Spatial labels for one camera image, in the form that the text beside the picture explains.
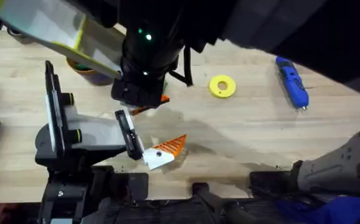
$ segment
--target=blue tool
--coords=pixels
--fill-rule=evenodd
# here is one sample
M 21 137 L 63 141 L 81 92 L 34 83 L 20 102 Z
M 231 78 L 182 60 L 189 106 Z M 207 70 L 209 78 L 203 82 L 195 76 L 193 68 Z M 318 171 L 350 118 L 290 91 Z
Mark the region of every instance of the blue tool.
M 309 105 L 309 95 L 307 94 L 302 79 L 292 62 L 288 59 L 277 57 L 275 63 L 283 76 L 284 86 L 291 98 L 293 106 L 295 106 L 295 108 L 307 110 L 306 107 Z

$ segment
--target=wooden surface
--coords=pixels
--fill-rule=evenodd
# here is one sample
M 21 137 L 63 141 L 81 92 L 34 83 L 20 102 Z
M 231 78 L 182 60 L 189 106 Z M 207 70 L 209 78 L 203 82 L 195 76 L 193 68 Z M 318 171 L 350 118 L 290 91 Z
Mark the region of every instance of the wooden surface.
M 168 77 L 168 104 L 135 118 L 146 147 L 187 134 L 178 159 L 148 171 L 125 154 L 102 162 L 119 172 L 148 172 L 149 198 L 188 198 L 195 181 L 208 181 L 223 197 L 247 197 L 249 172 L 288 169 L 344 144 L 360 126 L 360 94 L 298 67 L 310 95 L 307 111 L 295 111 L 275 73 L 274 56 L 219 41 L 192 55 L 195 85 Z M 110 86 L 91 86 L 65 58 L 38 44 L 21 45 L 0 33 L 0 202 L 38 202 L 47 171 L 34 162 L 34 139 L 47 122 L 44 60 L 54 64 L 62 90 L 73 92 L 79 113 L 115 119 L 121 108 Z M 210 95 L 210 79 L 231 76 L 233 97 Z

